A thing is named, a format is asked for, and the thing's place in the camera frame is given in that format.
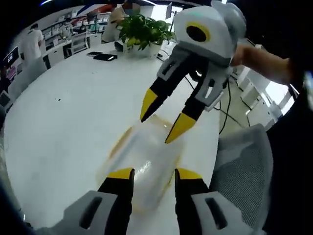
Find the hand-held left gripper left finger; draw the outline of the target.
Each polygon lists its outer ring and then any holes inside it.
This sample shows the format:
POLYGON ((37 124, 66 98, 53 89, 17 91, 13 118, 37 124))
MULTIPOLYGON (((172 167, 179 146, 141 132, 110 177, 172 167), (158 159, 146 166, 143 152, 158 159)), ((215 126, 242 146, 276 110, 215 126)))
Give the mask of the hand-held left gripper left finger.
POLYGON ((88 191, 65 209, 63 234, 126 234, 133 192, 133 168, 109 173, 98 191, 88 191))

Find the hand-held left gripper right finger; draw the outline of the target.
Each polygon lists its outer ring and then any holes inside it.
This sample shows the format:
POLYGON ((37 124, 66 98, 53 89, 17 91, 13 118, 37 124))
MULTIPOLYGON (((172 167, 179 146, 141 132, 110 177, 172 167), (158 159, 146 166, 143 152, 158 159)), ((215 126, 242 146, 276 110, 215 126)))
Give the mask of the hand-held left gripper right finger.
POLYGON ((241 211, 219 192, 210 192, 202 177, 175 169, 175 212, 181 235, 254 235, 241 211))

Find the person's right hand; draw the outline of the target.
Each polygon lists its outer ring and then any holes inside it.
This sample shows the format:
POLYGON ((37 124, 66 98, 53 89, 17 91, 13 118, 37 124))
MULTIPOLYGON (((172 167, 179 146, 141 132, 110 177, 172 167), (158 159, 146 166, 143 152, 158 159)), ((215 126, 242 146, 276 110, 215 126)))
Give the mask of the person's right hand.
POLYGON ((236 48, 235 54, 230 63, 231 66, 236 67, 240 65, 249 66, 253 62, 253 53, 255 47, 239 44, 236 48))

